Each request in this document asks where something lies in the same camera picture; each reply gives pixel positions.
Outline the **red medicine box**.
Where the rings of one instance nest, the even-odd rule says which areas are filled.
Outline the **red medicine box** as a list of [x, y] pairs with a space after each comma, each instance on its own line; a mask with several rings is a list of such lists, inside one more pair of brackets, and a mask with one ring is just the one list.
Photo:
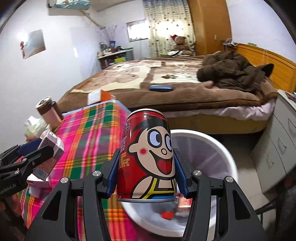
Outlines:
[[192, 204], [192, 199], [185, 198], [182, 194], [177, 195], [178, 211], [189, 211]]

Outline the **dried branches in vase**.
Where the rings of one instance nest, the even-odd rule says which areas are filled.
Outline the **dried branches in vase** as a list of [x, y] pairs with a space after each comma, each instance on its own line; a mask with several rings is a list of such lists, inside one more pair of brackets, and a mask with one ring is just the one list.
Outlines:
[[100, 30], [99, 34], [104, 39], [107, 47], [115, 48], [115, 33], [117, 30], [117, 25], [112, 25], [110, 27], [104, 27]]

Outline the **bed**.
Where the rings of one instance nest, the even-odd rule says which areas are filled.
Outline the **bed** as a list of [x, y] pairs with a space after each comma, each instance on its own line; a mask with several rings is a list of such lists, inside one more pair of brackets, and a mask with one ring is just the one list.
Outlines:
[[276, 98], [261, 106], [162, 111], [171, 128], [205, 133], [255, 133], [264, 129], [273, 113]]

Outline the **wooden wardrobe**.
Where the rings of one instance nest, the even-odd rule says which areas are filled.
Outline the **wooden wardrobe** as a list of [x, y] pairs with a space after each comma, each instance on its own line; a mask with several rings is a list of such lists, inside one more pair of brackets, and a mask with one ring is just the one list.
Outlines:
[[225, 0], [188, 0], [197, 55], [223, 50], [223, 42], [232, 37]]

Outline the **white trash bin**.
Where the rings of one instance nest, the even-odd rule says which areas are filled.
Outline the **white trash bin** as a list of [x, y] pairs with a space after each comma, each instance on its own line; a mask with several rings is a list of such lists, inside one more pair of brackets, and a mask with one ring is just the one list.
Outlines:
[[[183, 160], [191, 163], [209, 177], [224, 179], [231, 176], [238, 181], [235, 161], [219, 141], [209, 135], [192, 130], [172, 130], [173, 147]], [[185, 231], [190, 206], [177, 207], [181, 200], [164, 203], [128, 203], [121, 205], [128, 216], [139, 226], [156, 235], [182, 237]]]

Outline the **dark brown jacket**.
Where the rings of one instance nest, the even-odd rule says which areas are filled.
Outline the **dark brown jacket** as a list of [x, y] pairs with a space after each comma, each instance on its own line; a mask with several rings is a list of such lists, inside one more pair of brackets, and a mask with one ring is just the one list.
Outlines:
[[235, 51], [206, 55], [203, 67], [197, 71], [200, 82], [213, 81], [222, 89], [234, 89], [255, 93], [273, 72], [274, 64], [254, 66], [243, 55]]

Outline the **teddy bear with hat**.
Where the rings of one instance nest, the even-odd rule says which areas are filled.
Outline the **teddy bear with hat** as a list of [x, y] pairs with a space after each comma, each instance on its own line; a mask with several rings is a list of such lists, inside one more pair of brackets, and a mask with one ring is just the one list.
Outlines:
[[177, 55], [193, 56], [193, 51], [188, 45], [186, 37], [173, 35], [171, 39], [174, 42], [171, 50], [177, 52]]

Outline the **small window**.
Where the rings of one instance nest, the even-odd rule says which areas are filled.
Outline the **small window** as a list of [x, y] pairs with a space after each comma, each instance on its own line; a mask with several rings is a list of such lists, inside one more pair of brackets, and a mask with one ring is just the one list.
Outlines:
[[126, 28], [130, 42], [146, 40], [150, 37], [149, 22], [145, 19], [128, 22]]

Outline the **cluttered shelf unit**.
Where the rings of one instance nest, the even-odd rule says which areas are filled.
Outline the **cluttered shelf unit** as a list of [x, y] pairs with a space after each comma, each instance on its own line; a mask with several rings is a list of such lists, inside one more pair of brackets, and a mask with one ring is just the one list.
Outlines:
[[117, 46], [115, 48], [103, 49], [97, 53], [97, 60], [99, 61], [101, 70], [116, 63], [134, 60], [133, 47], [122, 48], [121, 46]]

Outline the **purple grape milk carton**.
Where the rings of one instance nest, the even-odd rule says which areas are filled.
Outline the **purple grape milk carton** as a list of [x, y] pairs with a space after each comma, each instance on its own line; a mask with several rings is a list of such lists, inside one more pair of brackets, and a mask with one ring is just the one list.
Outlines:
[[50, 188], [49, 178], [47, 178], [44, 181], [42, 179], [37, 178], [34, 174], [31, 174], [27, 178], [27, 183], [29, 186], [29, 194], [36, 198], [40, 198], [44, 189]]

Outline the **red cartoon drink can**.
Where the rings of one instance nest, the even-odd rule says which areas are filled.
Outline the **red cartoon drink can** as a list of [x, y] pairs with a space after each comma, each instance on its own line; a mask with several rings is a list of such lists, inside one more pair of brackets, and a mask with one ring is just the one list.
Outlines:
[[133, 111], [123, 128], [116, 187], [118, 200], [175, 201], [175, 172], [171, 130], [165, 116], [150, 108]]

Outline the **colourful plaid tablecloth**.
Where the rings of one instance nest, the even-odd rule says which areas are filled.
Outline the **colourful plaid tablecloth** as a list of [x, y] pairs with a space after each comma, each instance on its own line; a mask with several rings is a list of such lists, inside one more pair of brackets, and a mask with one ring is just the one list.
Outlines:
[[[64, 115], [55, 134], [62, 139], [65, 152], [49, 175], [49, 188], [36, 198], [25, 189], [18, 193], [22, 218], [30, 226], [44, 200], [63, 177], [84, 178], [99, 170], [119, 148], [122, 129], [130, 111], [119, 101], [107, 101]], [[102, 200], [112, 240], [154, 240], [147, 230], [137, 225], [124, 211], [116, 194]]]

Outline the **patterned window curtain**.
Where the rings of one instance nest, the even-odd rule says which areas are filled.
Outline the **patterned window curtain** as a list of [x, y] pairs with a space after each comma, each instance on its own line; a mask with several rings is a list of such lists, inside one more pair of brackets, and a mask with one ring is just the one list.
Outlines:
[[187, 1], [143, 1], [144, 16], [149, 26], [151, 57], [173, 49], [174, 35], [185, 37], [189, 45], [196, 37]]

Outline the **soft tissue pack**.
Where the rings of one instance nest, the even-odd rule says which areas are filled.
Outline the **soft tissue pack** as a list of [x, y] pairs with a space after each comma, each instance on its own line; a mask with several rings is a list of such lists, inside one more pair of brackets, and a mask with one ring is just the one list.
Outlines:
[[26, 127], [24, 135], [26, 137], [26, 141], [29, 142], [41, 136], [41, 134], [47, 127], [47, 123], [44, 121], [43, 118], [35, 118], [33, 116], [30, 116], [25, 121], [24, 126]]

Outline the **red strawberry milk carton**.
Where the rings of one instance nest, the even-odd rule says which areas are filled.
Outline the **red strawberry milk carton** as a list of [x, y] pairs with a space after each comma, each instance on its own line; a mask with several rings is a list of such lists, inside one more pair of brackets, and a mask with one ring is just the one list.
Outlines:
[[45, 181], [64, 154], [65, 148], [62, 139], [51, 130], [45, 130], [40, 138], [41, 143], [38, 149], [43, 150], [42, 162], [34, 168], [33, 174]]

